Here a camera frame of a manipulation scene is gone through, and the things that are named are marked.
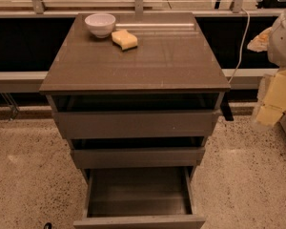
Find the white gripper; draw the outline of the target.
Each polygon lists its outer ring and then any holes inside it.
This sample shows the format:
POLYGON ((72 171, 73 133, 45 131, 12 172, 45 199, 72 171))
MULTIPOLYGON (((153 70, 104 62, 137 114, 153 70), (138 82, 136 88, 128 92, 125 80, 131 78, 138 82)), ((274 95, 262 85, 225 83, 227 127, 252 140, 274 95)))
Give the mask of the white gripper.
MULTIPOLYGON (((272 28, 267 28, 252 39, 247 49, 266 52, 272 28)), ((275 74, 265 74, 259 84, 257 103, 252 113, 252 125, 257 131, 272 129, 286 113, 286 68, 275 74)))

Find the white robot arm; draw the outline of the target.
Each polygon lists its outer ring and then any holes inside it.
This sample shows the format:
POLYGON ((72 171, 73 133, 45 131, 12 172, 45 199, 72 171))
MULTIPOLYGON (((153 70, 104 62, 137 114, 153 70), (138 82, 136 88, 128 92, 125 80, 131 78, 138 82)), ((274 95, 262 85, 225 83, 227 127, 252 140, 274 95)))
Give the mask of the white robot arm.
POLYGON ((286 113, 286 9, 272 27, 250 41, 247 49, 266 52, 268 60, 279 66, 275 74, 261 79, 252 115, 258 129, 271 129, 286 113))

